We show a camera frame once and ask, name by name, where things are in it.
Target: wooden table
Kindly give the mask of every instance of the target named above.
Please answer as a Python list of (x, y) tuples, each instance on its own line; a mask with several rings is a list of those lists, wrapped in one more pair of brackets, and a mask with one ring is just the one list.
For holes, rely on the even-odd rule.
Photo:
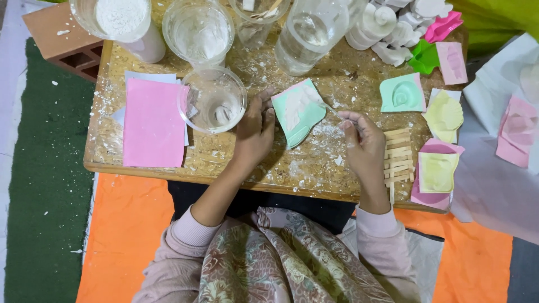
[[(170, 0), (153, 0), (152, 18), (160, 27), (163, 14)], [(228, 2), (221, 0), (231, 15)], [(411, 128), (414, 162), (419, 148), (431, 138), (425, 119), (420, 113), (381, 113), (382, 103), (379, 85), (389, 78), (413, 73), (408, 64), (398, 68), (380, 61), (370, 49), (352, 49), (343, 38), (324, 56), (305, 77), (291, 77), (276, 65), (273, 48), (285, 18), (275, 24), (266, 44), (259, 50), (248, 50), (235, 39), (227, 54), (226, 65), (243, 81), (249, 97), (267, 86), (286, 89), (311, 77), (324, 101), (336, 110), (366, 112), (384, 131)], [(459, 27), (447, 38), (448, 41), (463, 42), (467, 50), (467, 32)], [(176, 73), (181, 78), (191, 66), (179, 59), (170, 50), (158, 64), (139, 62), (126, 50), (111, 41), (103, 46), (99, 78), (90, 124), (84, 166), (90, 171), (134, 175), (209, 184), (225, 168), (232, 157), (234, 132), (207, 135), (191, 128), (188, 130), (190, 146), (186, 148), (183, 167), (142, 168), (122, 166), (122, 127), (110, 115), (126, 103), (124, 70), (145, 73)], [(446, 88), (462, 90), (461, 86), (444, 86), (438, 68), (430, 75), (421, 75), (421, 84), (428, 100), (431, 89)], [(278, 192), (315, 198), (357, 202), (360, 186), (356, 176), (347, 168), (346, 148), (339, 120), (331, 114), (316, 125), (305, 141), (294, 149), (286, 147), (282, 129), (275, 134), (275, 142), (268, 157), (256, 167), (242, 188)], [(410, 199), (411, 182), (396, 183), (395, 207), (430, 212), (444, 212), (420, 204), (407, 202)]]

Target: pink sweater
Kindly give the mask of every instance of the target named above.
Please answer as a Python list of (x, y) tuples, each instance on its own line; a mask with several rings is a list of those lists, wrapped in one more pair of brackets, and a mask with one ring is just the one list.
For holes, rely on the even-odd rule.
[(133, 303), (420, 302), (405, 230), (393, 210), (356, 207), (360, 260), (293, 211), (259, 208), (244, 222), (199, 224), (190, 208), (161, 237)]

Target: water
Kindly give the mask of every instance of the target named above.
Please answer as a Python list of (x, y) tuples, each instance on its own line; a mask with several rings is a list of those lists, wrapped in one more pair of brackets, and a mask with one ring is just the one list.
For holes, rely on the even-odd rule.
[(275, 46), (279, 68), (289, 75), (307, 73), (332, 47), (324, 22), (306, 12), (289, 18)]

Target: green mat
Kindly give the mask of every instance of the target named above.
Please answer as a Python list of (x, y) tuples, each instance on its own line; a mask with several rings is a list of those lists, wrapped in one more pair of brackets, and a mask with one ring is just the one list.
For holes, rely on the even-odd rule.
[(82, 249), (93, 185), (82, 157), (94, 84), (45, 61), (33, 39), (26, 42), (26, 56), (4, 299), (73, 303), (82, 254), (70, 251)]

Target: plastic cup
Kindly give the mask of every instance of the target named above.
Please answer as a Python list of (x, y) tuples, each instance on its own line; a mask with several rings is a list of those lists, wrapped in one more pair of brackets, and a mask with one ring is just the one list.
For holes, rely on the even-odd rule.
[(247, 108), (247, 92), (233, 72), (220, 66), (193, 70), (182, 80), (187, 96), (178, 95), (180, 116), (193, 129), (217, 134), (230, 130)]
[(90, 34), (106, 40), (114, 40), (140, 61), (156, 63), (165, 56), (165, 44), (157, 27), (151, 20), (151, 1), (145, 0), (146, 12), (141, 24), (132, 32), (123, 35), (109, 35), (99, 26), (95, 17), (98, 0), (69, 0), (71, 14)]
[(264, 18), (252, 18), (251, 16), (268, 11), (275, 3), (275, 0), (256, 1), (253, 12), (243, 10), (243, 1), (244, 0), (229, 0), (232, 9), (236, 13), (238, 38), (245, 47), (258, 49), (266, 42), (275, 21), (281, 18), (288, 10), (290, 0), (283, 0), (279, 6), (277, 6), (277, 11), (274, 15)]
[(234, 22), (217, 2), (174, 1), (163, 16), (169, 48), (194, 69), (225, 66), (234, 42)]

